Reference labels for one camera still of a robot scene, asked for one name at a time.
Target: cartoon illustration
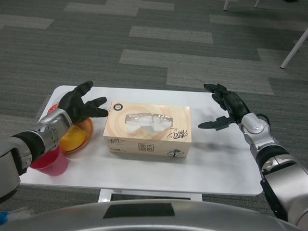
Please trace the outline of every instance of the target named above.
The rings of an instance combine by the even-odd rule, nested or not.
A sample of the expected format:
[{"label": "cartoon illustration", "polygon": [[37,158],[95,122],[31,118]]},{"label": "cartoon illustration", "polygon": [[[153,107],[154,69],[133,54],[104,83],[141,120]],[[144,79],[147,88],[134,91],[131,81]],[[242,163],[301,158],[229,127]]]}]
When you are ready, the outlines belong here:
[{"label": "cartoon illustration", "polygon": [[173,151],[168,152],[167,155],[168,156],[178,157],[178,156],[184,155],[184,152],[181,152],[179,149],[175,149]]}]

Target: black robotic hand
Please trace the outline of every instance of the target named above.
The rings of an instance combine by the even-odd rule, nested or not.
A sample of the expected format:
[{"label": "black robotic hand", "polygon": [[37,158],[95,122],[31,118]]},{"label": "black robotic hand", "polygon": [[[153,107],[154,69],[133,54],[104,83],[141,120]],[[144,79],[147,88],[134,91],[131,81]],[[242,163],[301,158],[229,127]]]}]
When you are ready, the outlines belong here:
[{"label": "black robotic hand", "polygon": [[226,87],[220,84],[204,84],[204,88],[207,92],[213,93],[213,100],[223,110],[228,111],[229,117],[222,116],[217,118],[216,121],[204,122],[199,124],[198,128],[221,130],[227,128],[231,123],[240,123],[243,116],[250,113],[242,99],[236,93],[227,90]]},{"label": "black robotic hand", "polygon": [[73,124],[78,124],[88,117],[107,117],[108,111],[98,108],[104,104],[106,97],[100,97],[83,103],[81,97],[93,87],[92,81],[78,85],[74,90],[65,94],[59,102],[58,108],[65,110],[70,116]]}]

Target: pink plastic cup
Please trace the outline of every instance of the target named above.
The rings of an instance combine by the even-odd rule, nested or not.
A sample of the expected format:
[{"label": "pink plastic cup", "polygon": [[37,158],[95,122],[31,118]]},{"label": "pink plastic cup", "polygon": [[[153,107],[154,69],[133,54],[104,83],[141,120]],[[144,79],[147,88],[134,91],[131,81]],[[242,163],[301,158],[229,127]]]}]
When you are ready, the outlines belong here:
[{"label": "pink plastic cup", "polygon": [[30,167],[54,177],[64,173],[67,168],[67,159],[60,148],[57,147],[33,162]]}]

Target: table leg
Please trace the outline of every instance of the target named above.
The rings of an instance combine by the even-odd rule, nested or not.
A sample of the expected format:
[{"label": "table leg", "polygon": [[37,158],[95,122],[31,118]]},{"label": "table leg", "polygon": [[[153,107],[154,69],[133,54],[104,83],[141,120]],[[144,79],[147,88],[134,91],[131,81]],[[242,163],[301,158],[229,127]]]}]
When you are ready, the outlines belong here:
[{"label": "table leg", "polygon": [[225,1],[225,5],[223,6],[223,10],[226,11],[229,4],[229,0]]},{"label": "table leg", "polygon": [[101,189],[98,202],[109,202],[111,201],[112,190],[111,189]]},{"label": "table leg", "polygon": [[202,194],[191,193],[191,201],[202,201]]},{"label": "table leg", "polygon": [[300,46],[303,44],[303,42],[306,40],[307,37],[308,37],[308,28],[303,33],[302,37],[300,37],[299,41],[295,44],[293,49],[290,51],[289,55],[285,58],[284,62],[281,64],[280,66],[281,69],[284,69],[285,66],[288,65],[292,57],[295,55],[295,53],[297,52],[297,50],[300,48]]},{"label": "table leg", "polygon": [[256,1],[255,6],[254,6],[255,8],[257,8],[258,3],[259,3],[259,0]]}]

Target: tissue box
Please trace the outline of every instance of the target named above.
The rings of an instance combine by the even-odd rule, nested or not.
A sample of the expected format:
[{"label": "tissue box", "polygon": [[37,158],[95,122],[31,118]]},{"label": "tissue box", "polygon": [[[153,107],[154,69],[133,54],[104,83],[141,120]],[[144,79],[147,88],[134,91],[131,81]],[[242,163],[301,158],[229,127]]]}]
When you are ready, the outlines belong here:
[{"label": "tissue box", "polygon": [[103,138],[112,153],[186,157],[192,143],[190,109],[112,102]]}]

